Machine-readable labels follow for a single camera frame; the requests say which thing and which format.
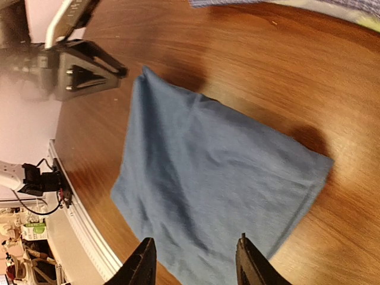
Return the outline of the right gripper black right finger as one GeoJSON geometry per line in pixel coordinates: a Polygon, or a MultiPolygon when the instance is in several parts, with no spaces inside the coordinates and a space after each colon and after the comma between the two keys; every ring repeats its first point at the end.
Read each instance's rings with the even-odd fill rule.
{"type": "Polygon", "coordinates": [[[237,283],[247,285],[291,285],[242,233],[236,246],[237,283]]]}

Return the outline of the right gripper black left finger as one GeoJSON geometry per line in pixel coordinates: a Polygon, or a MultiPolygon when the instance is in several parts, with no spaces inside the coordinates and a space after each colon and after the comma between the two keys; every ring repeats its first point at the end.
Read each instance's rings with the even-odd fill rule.
{"type": "Polygon", "coordinates": [[[152,237],[146,237],[104,285],[155,285],[156,269],[155,242],[152,237]]]}

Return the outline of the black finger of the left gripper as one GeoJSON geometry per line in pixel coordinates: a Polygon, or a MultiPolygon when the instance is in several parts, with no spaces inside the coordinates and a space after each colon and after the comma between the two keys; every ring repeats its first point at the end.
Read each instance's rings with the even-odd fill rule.
{"type": "Polygon", "coordinates": [[[72,78],[105,78],[114,75],[125,78],[128,69],[99,45],[92,41],[70,40],[65,43],[68,60],[65,74],[72,78]]]}
{"type": "Polygon", "coordinates": [[[97,56],[101,62],[81,54],[60,55],[55,99],[68,101],[100,91],[117,88],[121,81],[121,63],[111,56],[97,56]]]}

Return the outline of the dark blue polo shirt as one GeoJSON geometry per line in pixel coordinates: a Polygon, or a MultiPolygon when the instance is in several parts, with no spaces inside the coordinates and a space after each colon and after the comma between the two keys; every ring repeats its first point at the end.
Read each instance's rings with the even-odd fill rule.
{"type": "Polygon", "coordinates": [[[112,201],[182,284],[235,284],[242,233],[271,258],[333,160],[144,67],[134,81],[112,201]]]}

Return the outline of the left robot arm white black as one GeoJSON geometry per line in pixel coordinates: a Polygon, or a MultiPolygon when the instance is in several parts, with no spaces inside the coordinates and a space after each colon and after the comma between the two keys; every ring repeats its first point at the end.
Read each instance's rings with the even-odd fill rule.
{"type": "MultiPolygon", "coordinates": [[[[74,39],[45,49],[41,44],[1,50],[1,74],[34,83],[60,102],[117,88],[127,68],[92,41],[74,39]]],[[[59,189],[58,171],[1,162],[1,185],[40,197],[59,189]]]]}

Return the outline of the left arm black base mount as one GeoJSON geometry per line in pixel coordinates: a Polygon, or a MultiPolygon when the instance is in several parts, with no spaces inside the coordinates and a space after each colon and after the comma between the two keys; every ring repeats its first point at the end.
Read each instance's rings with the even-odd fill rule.
{"type": "Polygon", "coordinates": [[[58,158],[53,159],[53,169],[58,175],[62,203],[69,208],[72,205],[73,191],[58,158]]]}

